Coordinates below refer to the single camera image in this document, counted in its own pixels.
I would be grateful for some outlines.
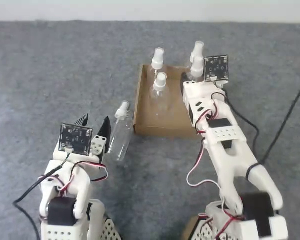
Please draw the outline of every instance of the cardboard box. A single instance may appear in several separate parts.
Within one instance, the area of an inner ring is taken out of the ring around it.
[[[197,136],[191,124],[180,89],[181,74],[188,71],[184,67],[167,66],[167,82],[172,107],[164,119],[158,119],[150,106],[150,84],[147,81],[149,65],[142,65],[135,99],[133,127],[135,134],[160,137],[194,138]]]

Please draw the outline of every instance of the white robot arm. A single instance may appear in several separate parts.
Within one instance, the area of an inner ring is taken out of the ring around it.
[[[102,160],[109,148],[110,134],[109,118],[105,119],[94,138],[91,128],[61,125],[60,139],[45,174],[67,160],[60,170],[41,183],[39,212],[42,240],[100,240],[103,234],[121,240],[112,220],[105,217],[104,204],[90,199],[91,182],[108,177]],[[91,180],[88,173],[95,175],[99,172],[104,172],[103,177]]]
[[[224,59],[228,62],[228,56],[215,58],[216,64]],[[221,87],[228,81],[218,81],[216,76],[207,79],[198,83],[181,80],[181,92],[192,126],[204,138],[203,146],[216,170],[221,199],[229,213],[245,217],[244,220],[236,219],[225,232],[239,240],[288,239],[286,220],[278,214],[283,207],[282,195],[262,165],[254,167],[248,177],[261,192],[239,196],[234,179],[245,177],[248,169],[258,161],[231,108],[225,103],[226,94]],[[213,218],[219,230],[231,218],[221,209],[222,204],[222,201],[213,202],[206,208],[206,214]]]

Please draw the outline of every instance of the spray bottle cap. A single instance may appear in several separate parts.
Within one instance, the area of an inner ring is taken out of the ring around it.
[[[191,75],[195,78],[200,78],[204,74],[204,57],[196,56],[191,67]]]
[[[165,50],[161,47],[157,47],[154,50],[154,56],[152,58],[152,63],[151,66],[156,69],[162,69],[162,67],[164,66],[164,53]]]
[[[190,62],[193,64],[195,57],[202,57],[202,53],[204,51],[205,44],[202,41],[196,41],[194,44],[194,49],[190,56]]]
[[[127,116],[127,112],[129,109],[129,102],[128,101],[123,101],[121,106],[118,108],[118,110],[115,113],[115,118],[119,119],[121,117],[126,117]]]
[[[154,80],[153,88],[156,91],[161,92],[165,89],[166,83],[167,83],[167,74],[165,74],[164,72],[159,72],[158,76]]]

